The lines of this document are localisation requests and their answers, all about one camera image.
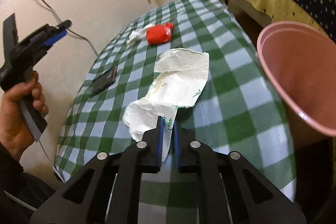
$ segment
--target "checkered tablecloth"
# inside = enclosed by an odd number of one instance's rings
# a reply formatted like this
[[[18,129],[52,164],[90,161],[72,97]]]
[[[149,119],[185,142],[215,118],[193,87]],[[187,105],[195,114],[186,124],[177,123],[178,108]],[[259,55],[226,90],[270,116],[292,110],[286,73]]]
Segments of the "checkered tablecloth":
[[[172,41],[151,47],[146,39],[127,48],[133,30],[149,23],[175,25]],[[143,97],[161,53],[171,48],[208,52],[209,76],[193,108],[177,121],[215,151],[241,152],[293,199],[293,142],[283,104],[259,66],[255,48],[219,0],[178,0],[131,22],[100,53],[79,90],[61,132],[55,166],[68,180],[98,152],[125,150],[133,141],[122,122],[125,107]],[[118,66],[115,83],[90,98],[92,81]],[[170,152],[158,175],[143,174],[139,223],[196,223],[194,175],[180,175]]]

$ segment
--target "white tissue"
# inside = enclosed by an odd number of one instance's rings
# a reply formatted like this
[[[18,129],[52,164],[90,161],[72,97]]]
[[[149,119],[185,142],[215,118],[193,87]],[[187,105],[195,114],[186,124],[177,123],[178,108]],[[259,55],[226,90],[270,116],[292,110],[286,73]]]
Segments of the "white tissue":
[[[194,106],[208,80],[209,54],[174,48],[160,56],[154,72],[161,74],[152,82],[145,97],[126,107],[123,122],[129,127],[132,138],[138,142],[145,131],[156,128],[158,116],[162,116],[165,121],[164,161],[178,108]]]
[[[153,26],[154,24],[148,24],[139,31],[132,31],[128,40],[126,41],[127,46],[133,46],[137,41],[143,39],[146,36],[147,30]]]

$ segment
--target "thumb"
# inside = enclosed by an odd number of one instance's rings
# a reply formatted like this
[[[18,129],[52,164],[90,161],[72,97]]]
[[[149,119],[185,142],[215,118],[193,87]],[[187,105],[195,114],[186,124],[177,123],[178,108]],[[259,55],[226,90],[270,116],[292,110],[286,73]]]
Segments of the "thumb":
[[[4,99],[7,102],[18,102],[24,96],[30,94],[35,85],[35,78],[32,78],[32,80],[30,80],[28,83],[19,83],[4,93]]]

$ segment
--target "red fabric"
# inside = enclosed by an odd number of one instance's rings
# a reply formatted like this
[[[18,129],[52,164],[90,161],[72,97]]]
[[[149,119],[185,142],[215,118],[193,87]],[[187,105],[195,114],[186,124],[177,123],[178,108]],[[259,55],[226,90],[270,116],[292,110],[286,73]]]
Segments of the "red fabric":
[[[149,45],[159,45],[171,40],[174,25],[155,25],[147,30],[146,36]]]

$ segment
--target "pink bucket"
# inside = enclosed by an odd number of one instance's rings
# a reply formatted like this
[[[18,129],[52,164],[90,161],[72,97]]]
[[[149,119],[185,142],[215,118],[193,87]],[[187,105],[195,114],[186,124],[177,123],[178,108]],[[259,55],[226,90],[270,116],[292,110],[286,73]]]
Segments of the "pink bucket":
[[[335,42],[306,24],[283,21],[263,29],[257,50],[287,104],[295,147],[336,136]]]

